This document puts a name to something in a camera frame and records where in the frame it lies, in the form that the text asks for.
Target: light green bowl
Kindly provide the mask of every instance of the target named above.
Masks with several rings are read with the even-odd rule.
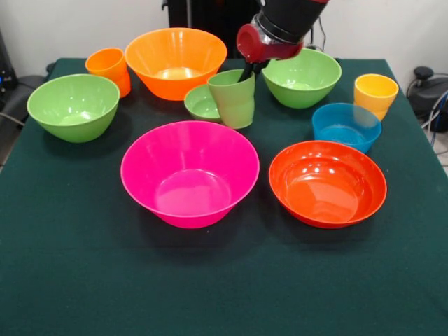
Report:
[[[184,101],[185,107],[196,120],[220,123],[218,107],[211,96],[208,85],[201,85],[189,91]]]
[[[68,142],[96,139],[106,131],[120,100],[118,86],[93,75],[59,77],[28,99],[28,113],[45,130]]]
[[[262,73],[279,102],[293,109],[306,109],[330,93],[342,70],[331,56],[304,49],[294,58],[272,60]]]

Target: cup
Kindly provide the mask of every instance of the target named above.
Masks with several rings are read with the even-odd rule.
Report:
[[[381,121],[397,97],[398,84],[383,75],[369,73],[355,81],[355,102],[357,106],[369,110]]]
[[[131,78],[121,49],[106,48],[91,54],[85,61],[85,68],[92,75],[103,76],[113,81],[120,89],[120,98],[131,91]]]
[[[255,75],[238,83],[242,74],[242,69],[224,71],[208,82],[221,120],[235,130],[249,126],[255,112]]]

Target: orange cup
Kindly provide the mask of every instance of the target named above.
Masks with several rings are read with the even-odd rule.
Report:
[[[131,78],[121,49],[106,48],[97,51],[87,58],[85,68],[92,75],[103,76],[113,81],[120,89],[120,98],[131,91]]]

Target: pink bowl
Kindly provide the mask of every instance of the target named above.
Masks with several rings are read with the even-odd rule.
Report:
[[[237,131],[212,122],[182,121],[138,138],[121,163],[126,191],[178,228],[222,219],[254,187],[260,161]]]

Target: yellow cup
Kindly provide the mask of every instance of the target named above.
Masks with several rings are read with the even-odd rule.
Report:
[[[355,81],[355,105],[369,110],[381,121],[397,97],[398,84],[383,75],[369,73]]]

